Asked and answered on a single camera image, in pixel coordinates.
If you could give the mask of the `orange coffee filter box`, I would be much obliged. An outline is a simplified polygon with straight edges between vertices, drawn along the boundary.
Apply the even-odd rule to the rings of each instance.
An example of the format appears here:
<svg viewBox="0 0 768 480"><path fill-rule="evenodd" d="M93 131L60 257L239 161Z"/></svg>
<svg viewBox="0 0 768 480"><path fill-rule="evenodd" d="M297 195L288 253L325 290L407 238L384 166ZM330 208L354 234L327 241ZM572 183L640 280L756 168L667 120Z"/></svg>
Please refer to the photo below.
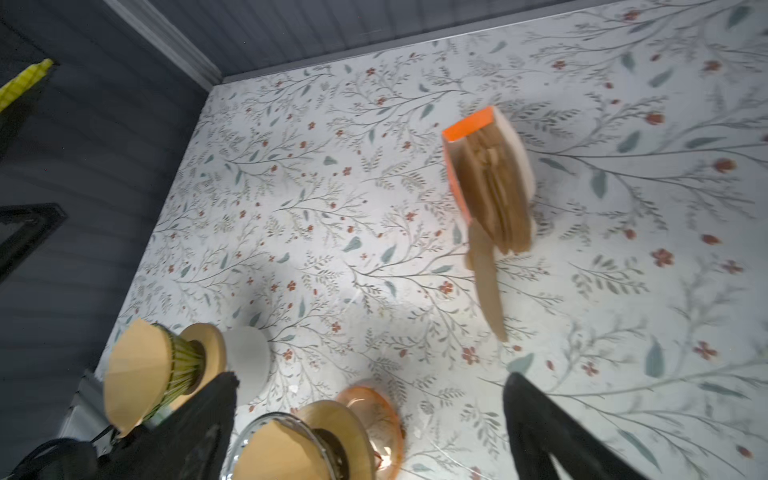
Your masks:
<svg viewBox="0 0 768 480"><path fill-rule="evenodd" d="M535 177L521 136L495 107L442 132L451 192L467 225L478 224L504 253L531 249Z"/></svg>

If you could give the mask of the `clear frosted glass carafe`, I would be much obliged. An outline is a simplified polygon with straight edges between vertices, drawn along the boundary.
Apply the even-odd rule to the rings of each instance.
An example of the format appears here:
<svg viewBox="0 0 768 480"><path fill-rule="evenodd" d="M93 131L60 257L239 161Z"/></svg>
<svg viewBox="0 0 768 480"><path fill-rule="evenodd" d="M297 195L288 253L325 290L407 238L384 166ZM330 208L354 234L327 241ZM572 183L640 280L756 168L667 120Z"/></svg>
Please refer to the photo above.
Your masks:
<svg viewBox="0 0 768 480"><path fill-rule="evenodd" d="M256 327L240 326L223 333L227 369L239 381L237 405L249 404L267 385L271 350L265 335Z"/></svg>

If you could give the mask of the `brown paper coffee filters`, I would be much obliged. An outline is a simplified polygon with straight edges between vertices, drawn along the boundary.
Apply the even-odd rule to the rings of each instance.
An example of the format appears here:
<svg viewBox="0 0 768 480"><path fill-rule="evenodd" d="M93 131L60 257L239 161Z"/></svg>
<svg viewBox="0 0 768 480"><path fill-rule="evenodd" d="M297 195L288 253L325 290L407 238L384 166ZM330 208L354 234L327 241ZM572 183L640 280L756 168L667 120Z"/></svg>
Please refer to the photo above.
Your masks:
<svg viewBox="0 0 768 480"><path fill-rule="evenodd" d="M490 330L505 343L508 334L497 279L496 253L531 250L535 225L530 213L532 183L524 152L497 121L474 128L451 143L451 187L468 227L467 268Z"/></svg>

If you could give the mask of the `green glass dripper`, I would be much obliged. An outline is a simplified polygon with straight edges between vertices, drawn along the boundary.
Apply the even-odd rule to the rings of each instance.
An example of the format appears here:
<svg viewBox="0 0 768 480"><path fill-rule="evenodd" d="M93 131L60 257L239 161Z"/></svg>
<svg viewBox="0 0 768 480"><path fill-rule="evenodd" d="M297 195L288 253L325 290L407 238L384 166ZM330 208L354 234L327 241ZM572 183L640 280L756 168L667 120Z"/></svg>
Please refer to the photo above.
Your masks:
<svg viewBox="0 0 768 480"><path fill-rule="evenodd" d="M206 368L205 351L197 340L186 340L173 333L168 328L154 323L160 329L170 345L170 373L162 390L160 399L153 408L142 418L151 420L163 408L182 395L190 394L199 385Z"/></svg>

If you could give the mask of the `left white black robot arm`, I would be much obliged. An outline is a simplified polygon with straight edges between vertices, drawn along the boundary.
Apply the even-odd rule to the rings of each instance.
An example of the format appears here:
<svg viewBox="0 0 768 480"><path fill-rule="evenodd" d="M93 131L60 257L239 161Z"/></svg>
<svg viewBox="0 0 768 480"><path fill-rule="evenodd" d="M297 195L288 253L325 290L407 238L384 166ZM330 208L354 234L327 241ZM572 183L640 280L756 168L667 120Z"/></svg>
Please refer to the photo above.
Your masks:
<svg viewBox="0 0 768 480"><path fill-rule="evenodd" d="M8 479L91 479L97 470L98 457L90 442L57 438L24 457Z"/></svg>

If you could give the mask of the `wooden dripper ring stand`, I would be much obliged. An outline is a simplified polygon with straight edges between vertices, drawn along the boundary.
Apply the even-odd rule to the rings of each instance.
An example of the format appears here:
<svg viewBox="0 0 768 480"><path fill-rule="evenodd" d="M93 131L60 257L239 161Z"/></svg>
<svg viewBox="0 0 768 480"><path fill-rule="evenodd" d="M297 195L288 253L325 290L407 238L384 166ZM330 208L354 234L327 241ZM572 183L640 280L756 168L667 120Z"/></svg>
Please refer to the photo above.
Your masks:
<svg viewBox="0 0 768 480"><path fill-rule="evenodd" d="M357 415L333 400L302 407L297 418L319 441L320 457L330 479L375 479L375 455L367 431Z"/></svg>

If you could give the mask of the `orange glass carafe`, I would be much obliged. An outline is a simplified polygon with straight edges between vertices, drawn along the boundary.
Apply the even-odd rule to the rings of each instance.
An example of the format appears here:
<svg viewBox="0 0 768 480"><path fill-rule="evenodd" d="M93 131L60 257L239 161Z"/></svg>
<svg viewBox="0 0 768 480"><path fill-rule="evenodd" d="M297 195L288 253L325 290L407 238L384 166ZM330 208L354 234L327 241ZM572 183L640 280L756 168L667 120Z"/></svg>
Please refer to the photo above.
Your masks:
<svg viewBox="0 0 768 480"><path fill-rule="evenodd" d="M372 386L358 384L336 400L361 421L373 450L376 479L397 479L405 458L405 430L390 399Z"/></svg>

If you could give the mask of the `yellow marker in black basket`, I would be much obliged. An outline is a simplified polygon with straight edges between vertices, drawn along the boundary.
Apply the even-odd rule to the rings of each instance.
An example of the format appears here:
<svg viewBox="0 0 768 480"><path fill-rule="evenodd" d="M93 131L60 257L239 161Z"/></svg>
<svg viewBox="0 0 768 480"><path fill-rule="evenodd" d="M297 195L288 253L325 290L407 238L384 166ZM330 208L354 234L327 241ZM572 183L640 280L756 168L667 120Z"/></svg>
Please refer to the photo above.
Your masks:
<svg viewBox="0 0 768 480"><path fill-rule="evenodd" d="M0 111L3 112L23 94L42 81L53 68L54 61L46 58L31 64L1 87Z"/></svg>

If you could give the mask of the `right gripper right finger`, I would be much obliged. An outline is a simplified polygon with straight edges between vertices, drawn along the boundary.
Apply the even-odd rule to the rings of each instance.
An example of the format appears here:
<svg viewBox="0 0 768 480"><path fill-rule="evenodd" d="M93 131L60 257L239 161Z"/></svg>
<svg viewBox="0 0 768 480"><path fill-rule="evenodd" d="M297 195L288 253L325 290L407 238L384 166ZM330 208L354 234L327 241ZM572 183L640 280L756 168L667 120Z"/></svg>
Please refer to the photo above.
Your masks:
<svg viewBox="0 0 768 480"><path fill-rule="evenodd" d="M503 411L520 479L557 479L558 462L573 479L641 479L524 375L509 374Z"/></svg>

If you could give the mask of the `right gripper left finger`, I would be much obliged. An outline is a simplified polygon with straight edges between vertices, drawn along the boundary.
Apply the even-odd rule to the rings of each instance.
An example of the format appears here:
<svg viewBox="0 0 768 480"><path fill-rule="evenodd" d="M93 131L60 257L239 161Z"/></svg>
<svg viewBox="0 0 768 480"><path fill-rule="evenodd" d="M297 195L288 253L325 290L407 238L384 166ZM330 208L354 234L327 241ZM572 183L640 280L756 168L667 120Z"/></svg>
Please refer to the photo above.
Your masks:
<svg viewBox="0 0 768 480"><path fill-rule="evenodd" d="M219 374L158 427L109 456L97 479L218 479L230 443L239 381Z"/></svg>

